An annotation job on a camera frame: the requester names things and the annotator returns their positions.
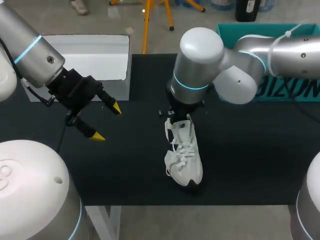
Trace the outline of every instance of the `concrete floor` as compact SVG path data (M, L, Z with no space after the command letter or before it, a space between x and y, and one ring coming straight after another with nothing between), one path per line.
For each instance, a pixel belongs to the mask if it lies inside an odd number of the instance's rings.
M69 0L6 0L26 21L43 35L54 34L128 34L131 33L132 52L142 52L144 32L143 5L109 6L109 0L85 0L91 12L77 16ZM320 22L318 0L277 0L275 10L259 13L257 22L292 23L314 18ZM174 31L169 31L163 5L151 13L147 52L176 53L184 32L193 27L215 30L217 23L233 22L234 11L216 11L203 4L205 13L192 8L171 7Z
M43 35L130 33L132 52L142 51L143 5L109 7L106 0L89 0L91 14L83 17L76 15L68 0L6 2ZM156 7L150 17L147 52L176 53L186 30L199 26L214 30L217 23L234 21L233 11L204 5L206 13L173 6L173 32L168 30L164 7ZM314 18L311 22L318 23L319 12L318 0L278 0L277 8L259 13L257 22L299 23ZM289 222L287 206L127 206L120 239L290 240Z

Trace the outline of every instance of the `white sneaker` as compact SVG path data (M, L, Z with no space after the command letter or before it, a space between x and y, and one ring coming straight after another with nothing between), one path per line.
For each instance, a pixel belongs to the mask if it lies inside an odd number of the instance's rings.
M203 168L200 160L195 126L189 114L188 120L164 123L169 149L164 157L166 174L183 187L200 184Z
M85 16L89 14L89 11L83 0L72 0L71 6L81 16Z

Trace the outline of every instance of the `screw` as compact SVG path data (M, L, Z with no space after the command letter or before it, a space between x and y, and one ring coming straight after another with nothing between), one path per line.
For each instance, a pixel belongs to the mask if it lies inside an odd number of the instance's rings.
M50 64L54 64L54 63L55 63L55 59L54 59L53 56L48 56L46 60L47 60L48 63L50 63Z

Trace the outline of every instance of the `black tabletop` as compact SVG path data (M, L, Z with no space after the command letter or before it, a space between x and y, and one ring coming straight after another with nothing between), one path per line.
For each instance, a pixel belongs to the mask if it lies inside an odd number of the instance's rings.
M183 191L165 172L167 140L158 110L175 54L134 55L130 101L121 116L101 102L81 113L106 141L85 139L67 128L59 154L86 205L286 205L293 204L313 157L320 125L290 102L233 105L215 91L198 109L195 124L203 164L196 194ZM319 103L304 108L320 118Z
M0 102L0 142L32 140L55 151L62 140L67 110L58 102L50 108L30 102L20 82L15 92Z

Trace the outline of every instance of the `robotic arm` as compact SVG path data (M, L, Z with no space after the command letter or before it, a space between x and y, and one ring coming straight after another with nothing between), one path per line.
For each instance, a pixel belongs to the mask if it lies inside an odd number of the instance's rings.
M167 89L172 110L180 115L192 112L212 82L227 102L248 103L270 68L277 76L320 78L320 36L285 37L273 47L274 41L273 37L247 35L228 49L210 29L188 30L180 41Z
M0 101L7 99L17 85L17 76L36 88L46 86L52 97L46 100L32 94L50 107L57 99L68 110L67 126L75 126L87 138L104 140L79 117L81 110L97 95L115 114L121 114L117 101L103 90L92 76L82 77L64 68L65 59L39 33L0 0Z

